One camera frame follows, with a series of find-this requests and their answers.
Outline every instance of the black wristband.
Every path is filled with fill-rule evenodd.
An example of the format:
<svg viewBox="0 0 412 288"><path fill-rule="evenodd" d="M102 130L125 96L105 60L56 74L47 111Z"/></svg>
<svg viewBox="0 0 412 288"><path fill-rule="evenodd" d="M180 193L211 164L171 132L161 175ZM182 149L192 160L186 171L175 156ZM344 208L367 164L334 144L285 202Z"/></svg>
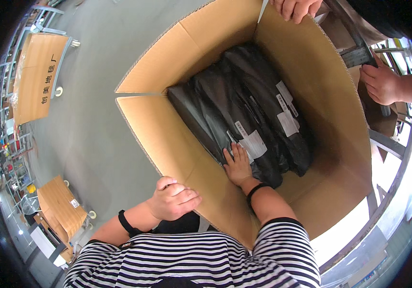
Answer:
<svg viewBox="0 0 412 288"><path fill-rule="evenodd" d="M137 228L132 227L129 222L127 221L126 217L124 216L124 210L119 211L118 219L122 225L122 227L129 233L129 237L134 237L135 235L139 235L142 233L150 233L150 231L142 232Z"/></svg>
<svg viewBox="0 0 412 288"><path fill-rule="evenodd" d="M252 205L251 205L251 197L252 197L252 195L254 195L254 193L255 193L257 190L259 190L259 189L262 188L262 187L268 187L268 185L265 185L265 184L263 184L263 183L260 183L260 184L257 185L256 187L252 188L252 190L249 192L249 194L248 194L247 197L246 197L247 205L249 206L249 209L254 213L254 215L255 215L256 213L254 212L254 209L252 208Z"/></svg>

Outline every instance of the fingers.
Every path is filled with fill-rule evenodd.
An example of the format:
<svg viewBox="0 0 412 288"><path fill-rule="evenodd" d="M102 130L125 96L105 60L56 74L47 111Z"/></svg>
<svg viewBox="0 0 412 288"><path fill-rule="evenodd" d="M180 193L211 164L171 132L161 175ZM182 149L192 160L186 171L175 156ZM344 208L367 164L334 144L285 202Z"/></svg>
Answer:
<svg viewBox="0 0 412 288"><path fill-rule="evenodd" d="M230 175L230 166L224 164L223 167L225 168L225 172L227 173L227 175Z"/></svg>
<svg viewBox="0 0 412 288"><path fill-rule="evenodd" d="M361 70L373 78L376 78L379 74L378 68L368 64L364 64L363 66L361 66Z"/></svg>
<svg viewBox="0 0 412 288"><path fill-rule="evenodd" d="M156 182L156 189L163 190L166 186L177 183L177 180L172 177L162 177Z"/></svg>
<svg viewBox="0 0 412 288"><path fill-rule="evenodd" d="M359 69L359 78L365 84L370 85L371 87L376 87L376 78L373 78L364 72L363 68Z"/></svg>
<svg viewBox="0 0 412 288"><path fill-rule="evenodd" d="M291 15L294 11L294 6L296 4L295 0L285 0L282 6L282 11L280 13L284 20L288 21L291 19Z"/></svg>
<svg viewBox="0 0 412 288"><path fill-rule="evenodd" d="M241 147L241 145L237 145L236 148L238 149L238 154L240 155L240 160L241 161L245 161L245 154L247 155L247 153L244 151L244 148Z"/></svg>
<svg viewBox="0 0 412 288"><path fill-rule="evenodd" d="M368 90L368 92L372 92L374 95L379 95L379 92L377 91L376 88L369 85L368 83L365 83L365 85L366 85L366 89Z"/></svg>
<svg viewBox="0 0 412 288"><path fill-rule="evenodd" d="M225 160L227 161L228 165L234 164L233 158L226 148L223 149L223 155L225 156Z"/></svg>
<svg viewBox="0 0 412 288"><path fill-rule="evenodd" d="M184 202L187 202L190 199L193 199L195 197L198 197L198 193L194 190L183 190L180 193L178 193L177 195L175 195L174 198L174 203L175 204L182 204Z"/></svg>
<svg viewBox="0 0 412 288"><path fill-rule="evenodd" d="M243 148L244 151L244 161L249 164L249 155L247 154L247 150Z"/></svg>
<svg viewBox="0 0 412 288"><path fill-rule="evenodd" d="M233 158L234 161L239 161L240 160L240 153L238 152L238 147L235 142L232 142L232 151L233 151Z"/></svg>
<svg viewBox="0 0 412 288"><path fill-rule="evenodd" d="M381 104L381 101L379 100L379 97L377 97L374 93L372 93L368 90L368 94L369 94L369 97L371 97L371 99L373 99L376 103Z"/></svg>
<svg viewBox="0 0 412 288"><path fill-rule="evenodd" d="M187 202L184 202L182 204L179 204L180 209L183 211L183 213L190 212L191 210L195 209L198 207L198 205L201 203L203 198L201 196L197 196L195 198L192 198L188 200Z"/></svg>
<svg viewBox="0 0 412 288"><path fill-rule="evenodd" d="M179 183L175 183L172 185L169 185L169 187L167 187L166 189L164 189L166 196L175 196L178 193L182 192L183 190L185 190L185 186L183 186L182 184Z"/></svg>
<svg viewBox="0 0 412 288"><path fill-rule="evenodd" d="M286 2L286 1L284 1L284 0L275 0L275 9L276 9L276 11L278 12L278 14L280 16L283 15L282 12L281 12L281 8L283 6L283 2Z"/></svg>
<svg viewBox="0 0 412 288"><path fill-rule="evenodd" d="M313 18L317 15L318 10L321 7L321 3L323 3L323 0L319 0L308 7L308 14L310 14Z"/></svg>
<svg viewBox="0 0 412 288"><path fill-rule="evenodd" d="M302 18L308 13L308 4L297 3L294 7L293 21L295 24L299 24Z"/></svg>

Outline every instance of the corrugated cardboard edge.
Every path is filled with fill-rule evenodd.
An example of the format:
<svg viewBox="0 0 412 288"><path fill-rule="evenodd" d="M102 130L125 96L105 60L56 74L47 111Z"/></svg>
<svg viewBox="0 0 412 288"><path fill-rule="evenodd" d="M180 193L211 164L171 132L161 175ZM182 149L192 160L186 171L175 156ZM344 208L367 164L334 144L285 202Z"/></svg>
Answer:
<svg viewBox="0 0 412 288"><path fill-rule="evenodd" d="M134 135L135 141L137 141L137 143L138 143L138 145L140 146L140 148L142 148L142 151L145 153L145 156L148 158L148 160L150 160L151 165L153 165L153 167L155 168L155 170L156 170L156 172L159 174L159 176L163 177L164 175L161 173L161 171L160 171L160 170L158 169L158 167L155 165L155 162L153 162L153 160L151 159L150 155L148 155L148 153L146 152L145 148L144 148L144 147L142 146L142 144L140 143L139 138L137 137L137 135L135 135L135 132L134 132L134 130L132 129L131 124L129 124L128 119L126 118L126 116L125 116L124 113L122 112L121 106L120 106L119 103L118 103L118 99L119 99L119 98L126 98L126 97L118 97L118 98L115 99L115 102L116 102L116 104L117 104L117 107L118 107L118 109L119 109L122 117L124 118L124 121L126 121L126 124L128 125L129 129L131 130L132 135ZM201 213L199 213L198 211L194 210L194 212L195 212L196 214L198 214L199 216L202 216L204 219L207 220L207 218L204 217L204 216L203 216ZM211 225L212 227L214 227L217 231L224 233L222 230L220 230L219 228L217 228L217 227L216 227L214 224L212 224L211 222L209 222L209 225ZM247 247L246 245L245 245L245 247L246 247L247 249L249 249L249 250L252 250L252 247Z"/></svg>
<svg viewBox="0 0 412 288"><path fill-rule="evenodd" d="M159 39L161 39L161 37L163 37L169 30L172 29L172 27L174 27L177 23L179 23L180 21L182 21L183 19L187 18L188 16L190 16L191 14L197 12L198 10L208 6L210 3L213 3L215 0L210 0L207 3L204 3L203 5L201 5L200 7L196 8L195 10L191 11L190 13L186 14L185 16L183 16L182 18L180 18L179 20L175 21L171 26L169 26L169 28L167 28L160 36L158 36L158 38L156 38L155 41L153 41L153 43L150 44L150 46L142 53L142 55L140 55L140 57L137 58L137 60L135 60L134 64L129 68L128 72L126 72L126 74L124 75L124 77L121 79L121 81L119 82L118 86L115 89L115 93L119 93L118 89L121 86L122 82L124 81L124 79L126 79L126 77L128 76L128 74L132 71L132 69L137 65L137 63L140 61L140 59L142 59L142 57L145 56L145 54L147 54L148 50L150 50L157 42Z"/></svg>
<svg viewBox="0 0 412 288"><path fill-rule="evenodd" d="M364 114L363 105L361 104L361 100L360 100L360 97L358 95L358 90L356 89L355 82L353 82L352 75L350 74L350 72L348 72L348 68L347 68L347 65L344 62L344 59L342 58L340 53L337 51L337 48L336 48L336 46L334 46L334 43L331 41L331 39L328 37L328 35L326 35L326 32L324 32L323 28L321 28L321 26L315 21L315 19L310 14L308 14L308 17L310 17L310 19L313 22L315 22L315 24L318 26L318 28L323 32L324 37L326 37L328 39L329 43L331 43L332 48L334 50L336 50L336 54L341 59L342 64L344 65L345 71L347 72L348 77L350 78L350 82L352 83L353 89L355 90L356 98L358 100L359 106L361 107L361 111L363 112L363 120L367 124L368 122L366 121L366 115Z"/></svg>

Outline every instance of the cardboard sign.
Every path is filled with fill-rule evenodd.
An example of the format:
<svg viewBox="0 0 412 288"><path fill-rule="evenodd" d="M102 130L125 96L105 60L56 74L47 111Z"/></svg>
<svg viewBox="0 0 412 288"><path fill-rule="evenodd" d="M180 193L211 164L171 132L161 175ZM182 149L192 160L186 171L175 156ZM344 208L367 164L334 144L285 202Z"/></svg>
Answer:
<svg viewBox="0 0 412 288"><path fill-rule="evenodd" d="M20 54L10 103L15 124L47 117L58 64L68 37L29 34Z"/></svg>

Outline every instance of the hand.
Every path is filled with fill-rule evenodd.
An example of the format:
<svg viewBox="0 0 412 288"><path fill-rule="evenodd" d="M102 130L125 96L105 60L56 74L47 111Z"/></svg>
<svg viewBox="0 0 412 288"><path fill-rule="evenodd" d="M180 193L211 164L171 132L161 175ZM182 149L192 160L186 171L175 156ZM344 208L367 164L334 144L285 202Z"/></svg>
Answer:
<svg viewBox="0 0 412 288"><path fill-rule="evenodd" d="M196 191L177 183L174 178L163 177L156 182L155 193L146 203L155 218L174 221L195 209L201 201Z"/></svg>
<svg viewBox="0 0 412 288"><path fill-rule="evenodd" d="M366 85L369 96L381 105L401 101L405 89L400 76L386 66L374 52L372 55L379 68L363 65L359 70L359 78Z"/></svg>
<svg viewBox="0 0 412 288"><path fill-rule="evenodd" d="M299 24L307 14L314 18L322 2L323 0L270 0L270 4L275 6L284 20L290 20L293 15L295 24Z"/></svg>
<svg viewBox="0 0 412 288"><path fill-rule="evenodd" d="M223 167L225 168L229 179L235 185L241 186L246 179L252 178L249 158L246 149L241 147L241 145L236 145L234 142L232 142L232 151L234 159L226 148L223 149L223 155L228 163L228 165L224 164Z"/></svg>

